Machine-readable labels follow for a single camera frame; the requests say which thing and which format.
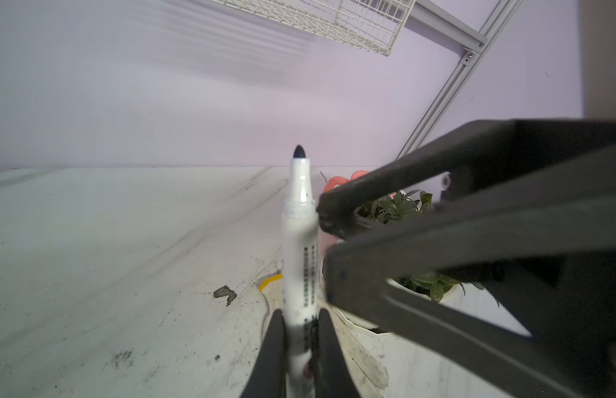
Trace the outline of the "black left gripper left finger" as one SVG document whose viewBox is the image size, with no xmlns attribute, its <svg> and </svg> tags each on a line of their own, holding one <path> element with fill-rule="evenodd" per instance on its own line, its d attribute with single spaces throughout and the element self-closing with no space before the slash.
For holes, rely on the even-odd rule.
<svg viewBox="0 0 616 398">
<path fill-rule="evenodd" d="M 241 398 L 286 397 L 286 327 L 281 309 L 270 323 Z"/>
</svg>

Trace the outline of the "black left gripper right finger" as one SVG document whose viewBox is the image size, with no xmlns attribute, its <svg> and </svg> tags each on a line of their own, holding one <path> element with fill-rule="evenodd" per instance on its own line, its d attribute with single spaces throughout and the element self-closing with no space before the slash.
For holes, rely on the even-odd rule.
<svg viewBox="0 0 616 398">
<path fill-rule="evenodd" d="M 316 397 L 360 397 L 325 308 L 320 309 L 315 326 L 315 388 Z"/>
</svg>

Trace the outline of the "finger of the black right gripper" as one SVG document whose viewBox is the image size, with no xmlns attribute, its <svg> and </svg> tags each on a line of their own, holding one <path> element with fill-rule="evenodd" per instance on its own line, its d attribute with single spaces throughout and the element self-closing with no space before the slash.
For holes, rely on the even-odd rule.
<svg viewBox="0 0 616 398">
<path fill-rule="evenodd" d="M 405 157 L 321 196 L 317 212 L 323 232 L 345 239 L 377 227 L 354 214 L 357 207 L 444 172 L 455 172 L 461 198 L 505 180 L 506 158 L 515 139 L 514 120 L 464 124 Z"/>
</svg>

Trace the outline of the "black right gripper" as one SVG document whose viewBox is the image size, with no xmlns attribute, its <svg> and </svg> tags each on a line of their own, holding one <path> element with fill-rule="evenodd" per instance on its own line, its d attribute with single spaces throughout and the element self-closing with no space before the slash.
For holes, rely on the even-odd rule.
<svg viewBox="0 0 616 398">
<path fill-rule="evenodd" d="M 409 314 L 402 337 L 518 397 L 616 397 L 616 121 L 465 124 L 445 171 L 358 207 L 385 225 L 442 212 L 433 272 L 399 280 L 470 325 Z"/>
</svg>

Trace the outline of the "white marker pen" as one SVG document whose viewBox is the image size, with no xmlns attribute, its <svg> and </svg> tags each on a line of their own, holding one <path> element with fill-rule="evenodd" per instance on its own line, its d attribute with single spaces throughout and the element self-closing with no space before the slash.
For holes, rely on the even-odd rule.
<svg viewBox="0 0 616 398">
<path fill-rule="evenodd" d="M 314 397 L 311 359 L 312 328 L 317 317 L 318 216 L 310 159 L 301 145 L 296 146 L 291 159 L 289 191 L 281 219 L 287 394 Z"/>
</svg>

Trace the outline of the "potted green plant white pot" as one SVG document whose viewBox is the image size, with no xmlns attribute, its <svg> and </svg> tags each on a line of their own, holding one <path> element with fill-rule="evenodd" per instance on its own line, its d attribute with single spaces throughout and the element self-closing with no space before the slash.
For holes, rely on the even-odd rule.
<svg viewBox="0 0 616 398">
<path fill-rule="evenodd" d="M 323 193 L 319 200 L 320 228 L 341 240 L 341 245 L 331 247 L 323 256 L 326 302 L 396 333 L 407 333 L 415 325 L 410 313 L 433 322 L 470 325 L 469 318 L 439 306 L 434 296 L 442 287 L 436 283 L 429 284 L 425 298 L 399 284 L 404 277 L 433 272 L 446 275 L 454 285 L 484 288 L 478 255 L 462 259 L 460 253 L 443 248 L 443 232 L 452 237 L 460 234 L 450 225 L 449 216 L 429 211 L 389 225 L 360 217 L 356 210 L 365 202 L 388 202 L 363 187 L 362 181 L 351 182 Z"/>
</svg>

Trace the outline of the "pink watering can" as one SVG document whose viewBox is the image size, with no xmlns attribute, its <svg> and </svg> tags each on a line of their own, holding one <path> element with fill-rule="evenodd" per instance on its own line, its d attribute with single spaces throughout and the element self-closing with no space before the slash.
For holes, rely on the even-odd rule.
<svg viewBox="0 0 616 398">
<path fill-rule="evenodd" d="M 342 186 L 347 184 L 348 182 L 354 181 L 360 177 L 364 177 L 365 175 L 369 174 L 368 171 L 364 171 L 364 170 L 359 170 L 359 171 L 355 171 L 351 174 L 350 177 L 341 177 L 341 176 L 334 176 L 330 179 L 327 180 L 326 185 L 323 189 L 323 193 L 327 193 L 332 191 L 333 189 L 335 189 L 336 187 Z"/>
</svg>

